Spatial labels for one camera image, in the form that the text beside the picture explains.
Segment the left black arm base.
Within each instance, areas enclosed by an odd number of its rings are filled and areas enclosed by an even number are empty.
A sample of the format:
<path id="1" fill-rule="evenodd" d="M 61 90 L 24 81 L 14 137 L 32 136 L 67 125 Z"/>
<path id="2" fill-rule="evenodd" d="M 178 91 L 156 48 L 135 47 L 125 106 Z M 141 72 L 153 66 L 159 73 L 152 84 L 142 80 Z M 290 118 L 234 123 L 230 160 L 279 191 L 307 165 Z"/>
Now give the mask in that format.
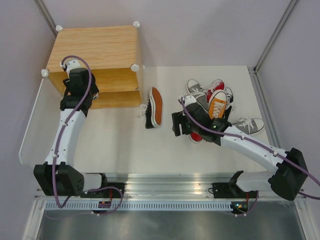
<path id="1" fill-rule="evenodd" d="M 99 210 L 119 209 L 124 200 L 124 184 L 116 183 L 96 189 L 89 189 L 80 194 L 81 198 L 107 199 L 97 204 Z"/>

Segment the black sneaker orange sole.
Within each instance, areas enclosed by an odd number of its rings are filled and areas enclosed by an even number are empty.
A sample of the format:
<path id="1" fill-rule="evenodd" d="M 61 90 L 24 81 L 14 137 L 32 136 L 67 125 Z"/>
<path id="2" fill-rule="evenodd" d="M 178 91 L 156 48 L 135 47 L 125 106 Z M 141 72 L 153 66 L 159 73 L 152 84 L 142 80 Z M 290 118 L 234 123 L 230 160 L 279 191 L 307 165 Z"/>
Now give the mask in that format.
<path id="1" fill-rule="evenodd" d="M 151 87 L 148 92 L 147 104 L 139 105 L 139 118 L 145 116 L 145 128 L 159 128 L 163 122 L 163 99 L 156 87 Z"/>

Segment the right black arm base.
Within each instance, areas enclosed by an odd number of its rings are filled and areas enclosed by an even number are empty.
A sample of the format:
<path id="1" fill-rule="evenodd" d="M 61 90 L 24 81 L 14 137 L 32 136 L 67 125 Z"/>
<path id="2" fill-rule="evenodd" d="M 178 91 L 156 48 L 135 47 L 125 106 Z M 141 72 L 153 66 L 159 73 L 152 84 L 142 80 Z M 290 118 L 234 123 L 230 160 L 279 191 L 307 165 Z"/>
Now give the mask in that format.
<path id="1" fill-rule="evenodd" d="M 214 182 L 207 190 L 215 199 L 244 199 L 243 202 L 231 203 L 231 211 L 235 217 L 246 217 L 256 205 L 259 192 L 257 190 L 243 191 L 237 186 L 237 180 L 244 171 L 237 171 L 228 182 Z"/>

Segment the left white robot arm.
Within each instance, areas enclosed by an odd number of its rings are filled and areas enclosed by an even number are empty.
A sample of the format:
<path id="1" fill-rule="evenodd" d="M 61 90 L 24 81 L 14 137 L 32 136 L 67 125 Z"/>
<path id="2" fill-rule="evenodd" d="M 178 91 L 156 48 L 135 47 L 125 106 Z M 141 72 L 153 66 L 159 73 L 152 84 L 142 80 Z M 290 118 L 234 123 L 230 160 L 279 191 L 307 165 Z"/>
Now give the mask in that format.
<path id="1" fill-rule="evenodd" d="M 85 187 L 82 173 L 71 166 L 81 128 L 94 97 L 99 93 L 94 75 L 83 67 L 71 69 L 63 80 L 65 91 L 60 102 L 58 130 L 51 151 L 33 174 L 46 196 L 80 196 Z"/>

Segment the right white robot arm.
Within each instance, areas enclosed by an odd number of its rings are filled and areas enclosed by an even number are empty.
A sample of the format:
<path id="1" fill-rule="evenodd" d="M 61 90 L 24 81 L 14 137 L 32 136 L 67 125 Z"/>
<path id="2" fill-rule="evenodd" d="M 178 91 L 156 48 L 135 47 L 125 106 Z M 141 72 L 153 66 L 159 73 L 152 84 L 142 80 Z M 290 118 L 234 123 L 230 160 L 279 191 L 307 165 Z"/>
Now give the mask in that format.
<path id="1" fill-rule="evenodd" d="M 175 136 L 198 134 L 206 142 L 229 148 L 261 165 L 260 172 L 237 171 L 225 183 L 232 198 L 256 197 L 259 191 L 273 191 L 279 197 L 293 201 L 308 177 L 302 152 L 287 151 L 261 141 L 239 130 L 224 118 L 211 119 L 193 96 L 181 96 L 183 110 L 172 113 Z"/>

